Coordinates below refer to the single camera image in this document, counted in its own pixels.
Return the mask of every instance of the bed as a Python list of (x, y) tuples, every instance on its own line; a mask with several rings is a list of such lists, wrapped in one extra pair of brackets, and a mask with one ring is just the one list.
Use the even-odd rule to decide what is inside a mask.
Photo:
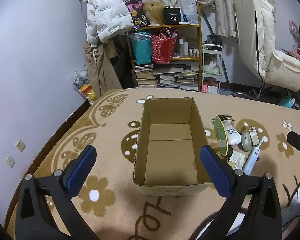
[[(193, 97), (198, 105), (209, 144), (217, 149), (211, 120), (231, 114), (233, 126), (242, 131), (255, 126), (261, 146), (260, 160), (252, 175), (269, 172), (276, 183), (281, 208), (300, 202), (300, 152), (286, 141), (293, 130), (300, 134), (300, 111), (242, 98), (176, 89), (132, 88), (112, 90), (102, 96), (56, 144), (35, 172), (49, 176), (67, 164), (88, 144), (98, 152), (78, 197), (72, 199), (83, 219), (100, 239), (196, 239), (201, 229), (221, 208), (220, 197), (211, 184), (198, 195), (144, 196), (132, 183), (138, 129), (147, 98)], [(67, 232), (53, 201), (50, 210), (60, 230)], [(246, 199), (242, 208), (248, 206)], [(8, 232), (14, 234), (12, 218)]]

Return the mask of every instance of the white rolling cart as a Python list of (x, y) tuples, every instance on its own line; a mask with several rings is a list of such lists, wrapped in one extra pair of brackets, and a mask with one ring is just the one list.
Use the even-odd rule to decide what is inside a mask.
[[(214, 50), (214, 48), (216, 48), (216, 47), (221, 48), (221, 50)], [(216, 58), (217, 58), (217, 64), (220, 68), (220, 75), (204, 73), (204, 54), (219, 55), (220, 62), (218, 62), (218, 57), (216, 57)], [(215, 45), (215, 44), (202, 44), (202, 87), (203, 87), (205, 77), (215, 78), (216, 82), (219, 82), (219, 86), (218, 86), (218, 93), (219, 93), (221, 79), (222, 79), (222, 76), (224, 75), (223, 68), (222, 68), (222, 62), (223, 62), (222, 60), (223, 60), (223, 47), (222, 46)]]

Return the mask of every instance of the cardboard box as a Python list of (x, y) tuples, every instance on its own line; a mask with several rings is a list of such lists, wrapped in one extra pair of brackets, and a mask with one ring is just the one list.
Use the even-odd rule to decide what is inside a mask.
[(133, 183), (144, 195), (192, 195), (211, 180), (200, 162), (208, 144), (193, 98), (153, 98), (144, 104)]

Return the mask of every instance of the small bottle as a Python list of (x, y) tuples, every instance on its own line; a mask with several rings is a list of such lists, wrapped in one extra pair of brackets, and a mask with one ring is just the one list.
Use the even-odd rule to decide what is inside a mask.
[(185, 56), (188, 56), (189, 55), (189, 46), (188, 46), (187, 41), (185, 41), (184, 47), (185, 47)]
[(179, 39), (179, 53), (180, 57), (183, 57), (185, 55), (185, 46), (183, 44), (183, 39)]

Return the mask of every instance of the electrical socket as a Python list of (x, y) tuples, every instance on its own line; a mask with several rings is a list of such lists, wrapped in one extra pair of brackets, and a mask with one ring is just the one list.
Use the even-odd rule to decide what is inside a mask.
[(16, 163), (16, 161), (15, 161), (11, 156), (9, 156), (9, 157), (6, 159), (6, 163), (12, 168), (13, 165)]
[(25, 149), (26, 145), (23, 143), (23, 141), (19, 140), (16, 144), (16, 148), (20, 151), (23, 152)]

